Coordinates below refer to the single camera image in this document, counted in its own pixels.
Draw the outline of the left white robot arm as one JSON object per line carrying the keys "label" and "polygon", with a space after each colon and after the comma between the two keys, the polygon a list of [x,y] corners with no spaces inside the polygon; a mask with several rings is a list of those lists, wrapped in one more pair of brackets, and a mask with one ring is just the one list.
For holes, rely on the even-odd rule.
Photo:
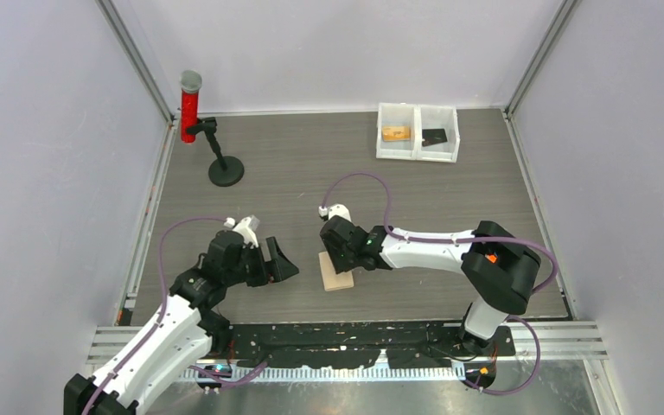
{"label": "left white robot arm", "polygon": [[93,375],[76,374],[67,382],[64,413],[144,414],[184,370],[205,356],[223,356],[233,331],[214,309],[227,290],[280,283],[299,273],[275,238],[265,242],[268,258],[242,233],[218,232],[176,277],[152,320]]}

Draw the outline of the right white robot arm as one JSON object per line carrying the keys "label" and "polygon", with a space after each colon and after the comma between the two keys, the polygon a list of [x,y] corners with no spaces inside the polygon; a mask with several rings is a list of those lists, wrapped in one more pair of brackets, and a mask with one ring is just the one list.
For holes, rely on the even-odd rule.
{"label": "right white robot arm", "polygon": [[477,297],[457,337],[474,355],[491,350],[496,330],[509,316],[525,313],[541,266],[532,243],[489,220],[458,233],[417,233],[385,226],[365,230],[334,216],[320,238],[338,273],[425,268],[465,276]]}

